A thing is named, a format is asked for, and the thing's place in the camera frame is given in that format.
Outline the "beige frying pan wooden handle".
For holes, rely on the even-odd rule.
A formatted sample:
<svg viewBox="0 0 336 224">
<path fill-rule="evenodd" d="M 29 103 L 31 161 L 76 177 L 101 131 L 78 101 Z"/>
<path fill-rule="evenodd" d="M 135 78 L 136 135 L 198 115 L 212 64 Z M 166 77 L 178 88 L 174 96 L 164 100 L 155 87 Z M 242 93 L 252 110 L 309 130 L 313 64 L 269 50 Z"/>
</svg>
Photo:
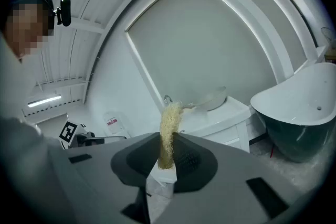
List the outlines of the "beige frying pan wooden handle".
<svg viewBox="0 0 336 224">
<path fill-rule="evenodd" d="M 227 99 L 226 87 L 218 87 L 207 95 L 201 97 L 195 103 L 182 105 L 182 109 L 197 108 L 203 111 L 211 111 L 221 106 Z"/>
</svg>

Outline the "tan cardboard box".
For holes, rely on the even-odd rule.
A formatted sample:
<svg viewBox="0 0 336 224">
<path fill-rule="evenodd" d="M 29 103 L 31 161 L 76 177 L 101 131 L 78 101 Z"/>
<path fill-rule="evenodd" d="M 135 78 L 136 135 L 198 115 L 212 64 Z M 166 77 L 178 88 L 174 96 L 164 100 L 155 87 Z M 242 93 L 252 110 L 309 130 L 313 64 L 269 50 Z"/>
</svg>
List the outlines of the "tan cardboard box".
<svg viewBox="0 0 336 224">
<path fill-rule="evenodd" d="M 336 65 L 336 48 L 329 47 L 324 54 L 325 62 L 330 62 Z"/>
</svg>

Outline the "narrow grey roller blind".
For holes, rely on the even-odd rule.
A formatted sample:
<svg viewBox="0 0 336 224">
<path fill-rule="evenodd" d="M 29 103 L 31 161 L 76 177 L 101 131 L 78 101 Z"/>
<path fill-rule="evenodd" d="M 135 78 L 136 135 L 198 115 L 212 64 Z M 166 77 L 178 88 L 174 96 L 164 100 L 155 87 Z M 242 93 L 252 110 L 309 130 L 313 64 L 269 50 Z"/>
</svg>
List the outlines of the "narrow grey roller blind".
<svg viewBox="0 0 336 224">
<path fill-rule="evenodd" d="M 293 69 L 297 70 L 307 60 L 307 57 L 290 21 L 274 0 L 252 1 L 262 10 L 275 27 L 289 54 Z"/>
</svg>

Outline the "fluorescent tube light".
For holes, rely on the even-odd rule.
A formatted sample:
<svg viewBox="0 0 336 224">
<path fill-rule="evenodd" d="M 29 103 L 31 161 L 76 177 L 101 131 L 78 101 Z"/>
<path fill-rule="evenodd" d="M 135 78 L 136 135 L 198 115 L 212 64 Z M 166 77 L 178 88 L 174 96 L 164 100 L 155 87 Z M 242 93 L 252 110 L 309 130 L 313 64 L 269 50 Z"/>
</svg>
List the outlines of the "fluorescent tube light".
<svg viewBox="0 0 336 224">
<path fill-rule="evenodd" d="M 45 99 L 41 99 L 41 100 L 38 100 L 38 101 L 30 102 L 27 105 L 28 105 L 29 108 L 33 108 L 33 107 L 36 107 L 36 106 L 39 106 L 39 105 L 42 105 L 42 104 L 45 104 L 45 103 L 50 103 L 50 102 L 53 102 L 53 101 L 56 101 L 56 100 L 59 100 L 59 99 L 61 99 L 61 95 L 55 95 L 55 96 L 50 97 L 50 98 L 45 98 Z"/>
</svg>

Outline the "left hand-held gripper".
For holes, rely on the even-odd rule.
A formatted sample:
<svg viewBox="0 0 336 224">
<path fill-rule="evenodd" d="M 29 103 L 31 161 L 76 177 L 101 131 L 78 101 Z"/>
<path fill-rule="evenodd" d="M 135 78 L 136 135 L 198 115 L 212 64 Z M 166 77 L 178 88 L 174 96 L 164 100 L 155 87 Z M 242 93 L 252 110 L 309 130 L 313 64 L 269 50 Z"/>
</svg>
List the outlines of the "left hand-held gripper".
<svg viewBox="0 0 336 224">
<path fill-rule="evenodd" d="M 96 137 L 93 132 L 85 130 L 83 124 L 73 123 L 67 121 L 58 136 L 63 149 L 93 146 L 100 144 L 107 144 L 126 140 L 125 136 L 107 136 Z"/>
</svg>

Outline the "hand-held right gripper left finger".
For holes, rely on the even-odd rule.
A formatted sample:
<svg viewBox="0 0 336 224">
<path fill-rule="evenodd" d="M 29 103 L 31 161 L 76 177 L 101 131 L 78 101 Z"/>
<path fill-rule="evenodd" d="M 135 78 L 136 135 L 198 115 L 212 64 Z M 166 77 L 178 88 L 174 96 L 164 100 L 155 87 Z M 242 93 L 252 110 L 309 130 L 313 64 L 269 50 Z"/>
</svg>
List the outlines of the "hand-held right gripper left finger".
<svg viewBox="0 0 336 224">
<path fill-rule="evenodd" d="M 146 180 L 157 161 L 159 136 L 69 150 L 49 145 L 59 184 L 60 224 L 150 224 Z"/>
</svg>

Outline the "white vanity cabinet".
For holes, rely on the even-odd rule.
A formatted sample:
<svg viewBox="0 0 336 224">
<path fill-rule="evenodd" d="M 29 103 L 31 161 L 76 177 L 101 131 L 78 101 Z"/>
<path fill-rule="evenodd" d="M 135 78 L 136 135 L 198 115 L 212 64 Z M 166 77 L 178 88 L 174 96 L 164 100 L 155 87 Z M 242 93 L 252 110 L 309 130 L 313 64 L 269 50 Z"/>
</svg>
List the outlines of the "white vanity cabinet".
<svg viewBox="0 0 336 224">
<path fill-rule="evenodd" d="M 242 121 L 234 126 L 207 135 L 204 139 L 250 152 L 247 125 Z"/>
</svg>

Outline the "yellow sponge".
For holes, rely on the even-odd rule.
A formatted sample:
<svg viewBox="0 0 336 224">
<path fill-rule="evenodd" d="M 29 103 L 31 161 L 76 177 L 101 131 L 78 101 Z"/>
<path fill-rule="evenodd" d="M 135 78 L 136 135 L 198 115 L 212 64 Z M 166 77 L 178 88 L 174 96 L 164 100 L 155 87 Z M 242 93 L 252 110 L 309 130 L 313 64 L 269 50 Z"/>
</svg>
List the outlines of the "yellow sponge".
<svg viewBox="0 0 336 224">
<path fill-rule="evenodd" d="M 182 118 L 182 104 L 170 103 L 162 112 L 160 122 L 160 154 L 157 160 L 159 169 L 172 169 L 173 160 L 173 133 L 178 132 Z"/>
</svg>

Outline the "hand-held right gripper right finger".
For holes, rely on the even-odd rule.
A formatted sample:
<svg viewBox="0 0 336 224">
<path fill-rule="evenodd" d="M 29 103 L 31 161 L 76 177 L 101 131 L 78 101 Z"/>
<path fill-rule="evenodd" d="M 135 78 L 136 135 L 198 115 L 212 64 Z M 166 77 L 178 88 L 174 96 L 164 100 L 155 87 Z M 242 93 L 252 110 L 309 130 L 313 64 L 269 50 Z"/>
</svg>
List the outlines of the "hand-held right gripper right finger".
<svg viewBox="0 0 336 224">
<path fill-rule="evenodd" d="M 173 198 L 155 224 L 292 224 L 301 192 L 257 157 L 175 134 Z"/>
</svg>

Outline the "white freestanding bathtub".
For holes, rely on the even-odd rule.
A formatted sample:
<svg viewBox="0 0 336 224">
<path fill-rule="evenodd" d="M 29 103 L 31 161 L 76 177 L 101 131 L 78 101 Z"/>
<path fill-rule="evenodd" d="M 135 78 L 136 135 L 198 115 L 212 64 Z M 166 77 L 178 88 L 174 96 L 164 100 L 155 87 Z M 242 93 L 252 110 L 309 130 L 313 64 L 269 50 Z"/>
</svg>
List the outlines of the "white freestanding bathtub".
<svg viewBox="0 0 336 224">
<path fill-rule="evenodd" d="M 272 142 L 293 162 L 312 159 L 336 127 L 336 65 L 318 63 L 252 97 Z"/>
</svg>

